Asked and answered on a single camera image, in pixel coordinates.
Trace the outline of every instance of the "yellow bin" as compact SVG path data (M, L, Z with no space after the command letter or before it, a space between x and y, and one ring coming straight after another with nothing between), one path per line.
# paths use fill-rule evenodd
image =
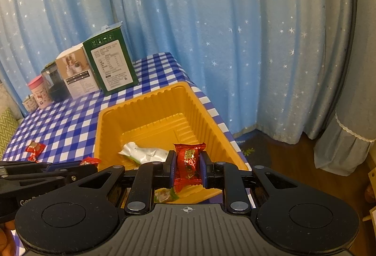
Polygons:
M135 142L143 148L174 150L174 143L206 143L212 161L226 161L247 170L226 136L194 94L188 83L179 82L106 108L99 113L94 156L100 158L99 170L137 164L118 154L123 145ZM221 190L202 185L186 186L173 203L202 202Z

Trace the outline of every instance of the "pink lid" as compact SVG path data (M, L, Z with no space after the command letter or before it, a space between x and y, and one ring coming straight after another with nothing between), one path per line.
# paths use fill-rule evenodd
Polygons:
M31 80L27 85L30 89L36 88L38 85L41 85L43 83L42 75L39 75L35 77L33 80Z

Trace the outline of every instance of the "metal bolt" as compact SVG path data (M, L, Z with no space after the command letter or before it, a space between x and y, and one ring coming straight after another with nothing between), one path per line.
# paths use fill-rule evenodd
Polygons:
M130 202L127 207L130 209L130 210L135 210L135 211L139 211L139 210L142 210L146 207L145 203L143 202L140 202L140 201L133 201L133 202Z
M230 204L230 207L234 210L246 210L248 208L248 204L246 202L242 202L242 201L236 201L236 202L232 202Z

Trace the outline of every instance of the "pink tumbler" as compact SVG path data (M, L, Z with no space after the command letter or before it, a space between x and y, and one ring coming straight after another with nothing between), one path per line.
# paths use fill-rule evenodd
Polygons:
M39 75L35 79L31 80L28 87L33 93L39 108L45 108L52 103L52 99L44 86L42 75Z

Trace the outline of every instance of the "green box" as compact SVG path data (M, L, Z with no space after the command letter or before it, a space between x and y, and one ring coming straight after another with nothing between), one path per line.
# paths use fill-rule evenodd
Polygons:
M83 42L89 63L105 96L138 84L120 29L121 23L113 24Z

